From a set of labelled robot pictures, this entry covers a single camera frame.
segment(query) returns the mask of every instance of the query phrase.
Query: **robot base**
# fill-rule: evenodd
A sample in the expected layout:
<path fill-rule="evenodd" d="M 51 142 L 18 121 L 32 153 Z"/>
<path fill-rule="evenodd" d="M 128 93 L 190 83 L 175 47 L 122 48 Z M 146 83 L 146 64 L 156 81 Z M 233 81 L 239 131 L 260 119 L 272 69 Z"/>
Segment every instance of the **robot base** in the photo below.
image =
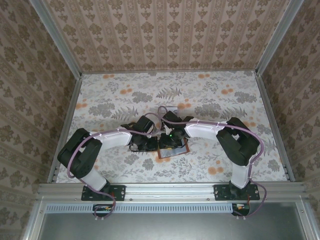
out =
<path fill-rule="evenodd" d="M 116 201 L 124 201 L 126 196 L 125 185 L 108 185 L 106 184 L 100 192 L 108 193 L 115 198 Z M 110 197 L 91 191 L 84 186 L 81 195 L 82 201 L 112 201 Z"/>
<path fill-rule="evenodd" d="M 216 201 L 260 200 L 258 186 L 250 182 L 243 189 L 237 188 L 231 182 L 229 184 L 214 185 L 213 189 Z"/>

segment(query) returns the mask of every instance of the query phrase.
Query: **patterned wall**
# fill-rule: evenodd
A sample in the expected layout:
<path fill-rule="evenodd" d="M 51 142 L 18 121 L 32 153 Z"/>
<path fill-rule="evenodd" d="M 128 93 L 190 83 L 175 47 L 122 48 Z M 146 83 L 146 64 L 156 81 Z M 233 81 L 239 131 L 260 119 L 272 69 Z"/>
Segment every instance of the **patterned wall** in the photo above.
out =
<path fill-rule="evenodd" d="M 83 72 L 254 69 L 289 0 L 45 0 Z"/>
<path fill-rule="evenodd" d="M 262 77 L 298 181 L 320 222 L 320 1 L 305 0 Z"/>
<path fill-rule="evenodd" d="M 0 1 L 0 239 L 19 239 L 47 181 L 75 80 L 27 0 Z"/>

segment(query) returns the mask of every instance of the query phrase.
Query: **black mounting plate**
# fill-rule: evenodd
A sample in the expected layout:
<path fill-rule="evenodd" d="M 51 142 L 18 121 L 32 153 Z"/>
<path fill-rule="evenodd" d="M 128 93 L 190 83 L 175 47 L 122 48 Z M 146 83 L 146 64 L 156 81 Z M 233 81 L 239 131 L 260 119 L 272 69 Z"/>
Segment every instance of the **black mounting plate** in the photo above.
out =
<path fill-rule="evenodd" d="M 126 186 L 125 185 L 110 185 L 107 191 L 104 188 L 100 192 L 107 192 L 115 198 L 116 201 L 124 201 L 126 196 Z M 88 187 L 84 186 L 81 195 L 82 201 L 111 201 L 111 198 L 96 192 L 91 191 Z"/>
<path fill-rule="evenodd" d="M 248 200 L 248 194 L 251 200 L 260 200 L 259 190 L 258 186 L 255 184 L 250 183 L 247 186 L 246 193 L 243 194 L 242 197 L 234 198 L 234 196 L 231 195 L 230 191 L 230 185 L 229 184 L 217 184 L 213 185 L 213 192 L 214 192 L 214 199 L 216 201 L 225 201 L 225 200 L 240 200 L 240 201 L 247 201 Z"/>

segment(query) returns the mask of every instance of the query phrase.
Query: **floral tablecloth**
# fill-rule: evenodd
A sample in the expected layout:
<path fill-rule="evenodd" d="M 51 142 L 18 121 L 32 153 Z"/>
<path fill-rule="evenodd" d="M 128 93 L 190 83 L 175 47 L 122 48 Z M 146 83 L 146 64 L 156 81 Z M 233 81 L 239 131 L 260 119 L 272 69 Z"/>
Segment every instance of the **floral tablecloth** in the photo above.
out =
<path fill-rule="evenodd" d="M 241 119 L 263 140 L 265 152 L 254 163 L 257 181 L 286 181 L 274 136 L 253 71 L 158 72 L 88 74 L 81 91 L 69 137 L 77 128 L 113 130 L 137 121 L 160 105 L 178 106 L 179 115 L 201 120 Z M 218 140 L 191 138 L 190 152 L 159 159 L 157 153 L 133 153 L 127 146 L 102 149 L 95 163 L 111 183 L 181 183 L 229 181 L 231 161 Z M 60 166 L 57 183 L 69 179 Z"/>

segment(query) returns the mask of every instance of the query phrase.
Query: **vent grille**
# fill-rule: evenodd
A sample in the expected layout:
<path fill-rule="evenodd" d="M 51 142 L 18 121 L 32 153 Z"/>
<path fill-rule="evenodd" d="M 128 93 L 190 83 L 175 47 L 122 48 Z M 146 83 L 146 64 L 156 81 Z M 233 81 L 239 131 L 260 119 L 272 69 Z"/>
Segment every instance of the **vent grille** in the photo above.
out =
<path fill-rule="evenodd" d="M 93 213 L 93 203 L 50 203 L 46 206 L 47 214 L 62 213 Z M 176 203 L 118 203 L 114 213 L 131 214 L 131 213 L 168 213 L 168 214 L 189 214 L 189 213 L 232 213 L 231 203 L 202 203 L 202 204 L 176 204 Z"/>

